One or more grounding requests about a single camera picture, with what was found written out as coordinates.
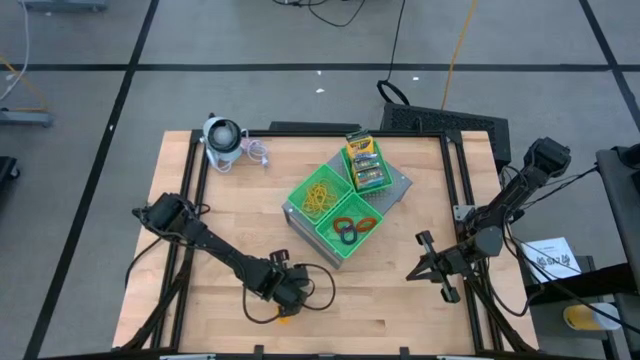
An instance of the wooden table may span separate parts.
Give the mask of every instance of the wooden table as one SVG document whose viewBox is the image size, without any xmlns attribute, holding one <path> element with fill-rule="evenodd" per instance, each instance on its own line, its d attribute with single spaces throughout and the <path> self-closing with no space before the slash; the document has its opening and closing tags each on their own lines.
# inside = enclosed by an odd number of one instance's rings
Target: wooden table
<svg viewBox="0 0 640 360">
<path fill-rule="evenodd" d="M 166 132 L 160 149 L 149 202 L 163 192 L 179 192 L 190 132 Z M 407 282 L 405 276 L 424 250 L 414 235 L 430 230 L 436 250 L 454 245 L 455 233 L 446 188 L 442 155 L 437 139 L 377 138 L 385 159 L 406 174 L 414 184 L 402 202 L 385 216 L 379 230 L 340 268 L 333 270 L 323 258 L 287 226 L 281 205 L 290 191 L 306 176 L 329 160 L 343 137 L 262 138 L 269 148 L 269 168 L 246 157 L 228 174 L 208 169 L 204 203 L 211 212 L 202 220 L 240 251 L 258 257 L 288 249 L 293 263 L 309 262 L 332 271 L 337 297 L 326 311 L 303 311 L 288 323 L 256 325 L 249 322 L 241 306 L 241 283 L 222 263 L 196 252 L 191 277 L 181 352 L 250 353 L 256 344 L 266 353 L 398 354 L 408 346 L 411 354 L 473 354 L 464 287 L 460 276 L 451 278 L 463 300 L 447 304 L 440 286 L 429 282 Z M 476 203 L 488 203 L 500 190 L 496 170 L 484 132 L 463 133 L 464 147 Z M 460 198 L 463 192 L 450 146 Z M 193 199 L 202 149 L 198 149 L 190 199 Z M 137 252 L 154 236 L 142 229 Z M 162 243 L 145 255 L 134 268 L 125 294 L 114 346 L 129 340 L 156 305 L 160 292 L 168 244 Z M 506 251 L 492 259 L 492 283 L 505 302 L 522 306 L 525 292 L 517 261 Z M 331 294 L 325 275 L 312 271 L 318 285 L 310 299 L 326 303 Z M 250 295 L 250 313 L 256 318 L 275 314 L 274 303 Z M 173 309 L 167 313 L 163 344 L 168 344 Z M 525 341 L 537 347 L 530 316 L 506 314 Z M 491 348 L 483 309 L 480 319 L 486 348 Z"/>
</svg>

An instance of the white paper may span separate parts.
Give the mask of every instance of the white paper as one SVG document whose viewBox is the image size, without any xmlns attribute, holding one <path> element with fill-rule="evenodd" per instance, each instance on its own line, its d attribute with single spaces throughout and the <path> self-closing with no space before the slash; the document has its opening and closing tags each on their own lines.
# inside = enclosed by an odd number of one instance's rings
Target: white paper
<svg viewBox="0 0 640 360">
<path fill-rule="evenodd" d="M 551 279 L 563 279 L 580 274 L 580 266 L 578 266 L 578 262 L 575 256 L 573 256 L 567 239 L 563 237 L 530 241 L 527 242 L 526 245 L 521 244 L 520 246 L 524 255 L 543 269 Z M 531 266 L 531 264 L 528 264 L 528 266 L 540 282 L 548 281 L 547 278 Z"/>
</svg>

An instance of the yellow cable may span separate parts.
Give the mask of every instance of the yellow cable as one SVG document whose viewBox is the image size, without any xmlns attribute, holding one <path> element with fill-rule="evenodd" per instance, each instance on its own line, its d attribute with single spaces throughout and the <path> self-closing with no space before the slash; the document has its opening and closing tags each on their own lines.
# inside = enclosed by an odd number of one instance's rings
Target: yellow cable
<svg viewBox="0 0 640 360">
<path fill-rule="evenodd" d="M 0 55 L 0 61 L 2 63 L 4 63 L 4 66 L 7 67 L 7 69 L 11 70 L 11 72 L 13 73 L 13 75 L 18 76 L 20 75 L 20 73 L 13 68 L 13 66 L 11 66 L 11 64 L 7 61 L 7 59 L 5 59 L 2 55 Z M 19 109 L 13 109 L 15 111 L 31 111 L 31 112 L 46 112 L 47 108 L 49 107 L 47 105 L 47 99 L 45 99 L 44 95 L 42 95 L 42 92 L 40 90 L 38 90 L 38 88 L 36 88 L 35 86 L 33 86 L 33 84 L 31 84 L 31 82 L 29 82 L 29 80 L 27 80 L 27 78 L 25 76 L 22 76 L 20 78 L 20 81 L 22 81 L 22 83 L 24 83 L 27 88 L 31 91 L 31 93 L 33 95 L 35 95 L 38 100 L 40 100 L 40 104 L 42 105 L 41 108 L 19 108 Z"/>
<path fill-rule="evenodd" d="M 476 9 L 476 5 L 478 5 L 478 0 L 472 0 L 471 9 L 469 9 L 467 20 L 464 22 L 464 27 L 462 28 L 462 32 L 460 33 L 460 38 L 458 39 L 458 45 L 456 45 L 456 50 L 453 52 L 453 57 L 451 58 L 451 64 L 449 64 L 449 75 L 447 75 L 447 85 L 444 87 L 444 97 L 442 98 L 442 106 L 440 106 L 440 110 L 444 110 L 444 105 L 447 103 L 447 94 L 449 93 L 449 84 L 451 83 L 451 75 L 453 75 L 453 65 L 456 63 L 458 52 L 460 51 L 460 47 L 462 46 L 462 42 L 464 41 L 464 36 L 467 33 L 467 28 L 469 27 L 469 23 L 471 22 L 471 16 L 473 16 L 473 11 Z"/>
</svg>

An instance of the black metal frame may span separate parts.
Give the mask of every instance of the black metal frame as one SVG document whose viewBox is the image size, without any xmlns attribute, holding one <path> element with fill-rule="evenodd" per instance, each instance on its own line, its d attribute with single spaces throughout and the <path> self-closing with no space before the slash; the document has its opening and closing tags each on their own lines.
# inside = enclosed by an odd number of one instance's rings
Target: black metal frame
<svg viewBox="0 0 640 360">
<path fill-rule="evenodd" d="M 447 132 L 423 132 L 423 131 L 370 131 L 371 135 L 374 137 L 426 137 L 426 138 L 437 138 L 440 142 L 440 150 L 442 153 L 443 165 L 444 165 L 444 173 L 447 182 L 447 191 L 449 193 L 449 200 L 451 205 L 451 215 L 452 221 L 454 221 L 455 228 L 455 217 L 453 214 L 453 206 L 459 205 L 458 203 L 458 195 L 456 191 L 456 183 L 453 174 L 453 167 L 451 163 L 451 157 L 449 152 L 449 143 L 453 142 L 455 145 L 457 160 L 460 168 L 460 175 L 462 181 L 462 188 L 464 190 L 466 203 L 468 205 L 472 205 L 474 202 L 473 199 L 473 191 L 471 188 L 471 181 L 469 177 L 469 171 L 467 167 L 466 157 L 464 153 L 464 146 L 462 144 L 462 137 L 460 131 L 447 131 Z M 337 137 L 344 136 L 346 134 L 345 131 L 272 131 L 272 130 L 253 130 L 251 131 L 251 135 L 254 137 L 265 137 L 265 136 L 273 136 L 273 137 Z M 183 196 L 187 196 L 189 193 L 189 186 L 191 184 L 191 177 L 193 172 L 193 165 L 195 162 L 196 149 L 199 144 L 199 138 L 202 136 L 201 130 L 193 130 L 191 132 L 191 137 L 189 140 L 189 150 L 187 152 L 187 159 L 185 163 L 185 170 L 182 179 L 180 194 Z M 207 167 L 208 167 L 208 159 L 203 151 L 202 160 L 200 163 L 200 172 L 198 174 L 198 183 L 195 194 L 195 204 L 201 204 L 204 196 L 204 189 L 206 187 L 207 180 Z M 456 231 L 456 238 L 458 241 L 459 234 Z M 162 283 L 162 292 L 161 295 L 165 294 L 167 289 L 169 288 L 172 280 L 174 278 L 173 273 L 176 267 L 177 261 L 177 251 L 178 249 L 173 245 L 169 248 L 167 263 L 165 266 L 165 274 L 163 277 Z M 184 313 L 186 310 L 186 297 L 189 288 L 189 274 L 193 260 L 193 249 L 186 249 L 184 260 L 182 263 L 182 268 L 185 267 L 188 269 L 186 281 L 179 291 L 178 301 L 176 305 L 176 313 L 174 317 L 174 323 L 172 327 L 171 340 L 169 347 L 160 347 L 162 333 L 163 333 L 163 325 L 164 321 L 160 321 L 156 328 L 153 331 L 152 341 L 150 343 L 150 349 L 136 349 L 136 350 L 115 350 L 109 353 L 97 353 L 97 354 L 85 354 L 85 355 L 74 355 L 74 356 L 65 356 L 60 358 L 43 358 L 44 359 L 93 359 L 93 360 L 106 360 L 106 359 L 158 359 L 161 355 L 178 355 L 183 354 L 179 353 L 179 344 L 180 337 L 182 334 L 182 325 L 184 320 Z M 481 275 L 487 275 L 486 267 L 480 267 Z M 570 359 L 567 357 L 556 357 L 553 355 L 546 354 L 530 354 L 530 353 L 520 353 L 520 352 L 508 352 L 504 351 L 502 348 L 502 339 L 498 327 L 494 323 L 493 319 L 488 318 L 489 326 L 491 329 L 491 338 L 493 341 L 494 349 L 497 350 L 488 350 L 484 348 L 484 343 L 482 341 L 482 330 L 480 328 L 480 320 L 478 316 L 478 309 L 475 301 L 475 295 L 472 292 L 470 286 L 465 283 L 465 296 L 467 300 L 467 311 L 469 313 L 470 326 L 471 326 L 471 334 L 474 344 L 475 356 L 484 356 L 491 357 L 493 359 Z M 409 349 L 406 347 L 401 347 L 399 349 L 398 355 L 340 355 L 340 354 L 264 354 L 264 346 L 256 344 L 255 350 L 253 353 L 246 354 L 230 354 L 230 353 L 216 353 L 215 358 L 217 360 L 224 359 L 251 359 L 251 360 L 259 360 L 259 359 L 377 359 L 377 360 L 385 360 L 385 359 L 401 359 L 401 360 L 415 360 L 415 359 L 436 359 L 436 355 L 410 355 Z"/>
</svg>

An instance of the green plastic bin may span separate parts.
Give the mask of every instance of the green plastic bin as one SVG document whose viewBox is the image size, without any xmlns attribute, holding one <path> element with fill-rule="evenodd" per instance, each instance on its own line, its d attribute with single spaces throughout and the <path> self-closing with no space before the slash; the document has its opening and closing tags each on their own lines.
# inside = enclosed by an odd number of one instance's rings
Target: green plastic bin
<svg viewBox="0 0 640 360">
<path fill-rule="evenodd" d="M 349 217 L 355 226 L 360 220 L 368 217 L 376 219 L 378 222 L 369 231 L 358 233 L 358 241 L 354 244 L 346 245 L 340 240 L 340 234 L 333 228 L 333 221 L 339 217 Z M 371 235 L 383 221 L 383 216 L 371 205 L 364 201 L 358 194 L 352 193 L 343 202 L 338 204 L 316 227 L 316 232 L 335 253 L 346 259 Z"/>
<path fill-rule="evenodd" d="M 375 140 L 373 141 L 373 146 L 374 146 L 376 154 L 378 154 L 378 158 L 380 158 L 380 164 L 382 164 L 382 166 L 380 168 L 382 169 L 382 173 L 384 174 L 384 182 L 380 186 L 376 186 L 374 188 L 365 189 L 365 190 L 356 189 L 356 184 L 353 181 L 353 171 L 351 169 L 351 159 L 349 158 L 349 154 L 347 153 L 347 147 L 345 146 L 340 150 L 340 154 L 342 155 L 342 162 L 344 164 L 345 169 L 347 170 L 347 177 L 349 178 L 349 181 L 351 181 L 351 186 L 353 187 L 354 191 L 356 193 L 360 194 L 360 195 L 372 193 L 372 192 L 375 192 L 375 191 L 384 190 L 384 189 L 388 188 L 389 186 L 393 185 L 393 176 L 391 176 L 391 173 L 389 172 L 389 169 L 387 168 L 387 162 L 384 161 L 384 157 L 382 156 L 382 152 L 380 151 L 380 148 L 378 147 L 378 143 Z"/>
<path fill-rule="evenodd" d="M 334 206 L 315 216 L 303 211 L 302 205 L 307 198 L 307 189 L 314 184 L 325 180 L 329 184 L 329 191 L 336 195 L 336 203 Z M 307 220 L 309 220 L 313 225 L 316 225 L 352 192 L 353 186 L 344 180 L 342 176 L 338 175 L 335 170 L 324 164 L 317 168 L 316 171 L 314 171 L 302 184 L 295 188 L 289 195 L 288 200 L 296 210 L 307 218 Z"/>
</svg>

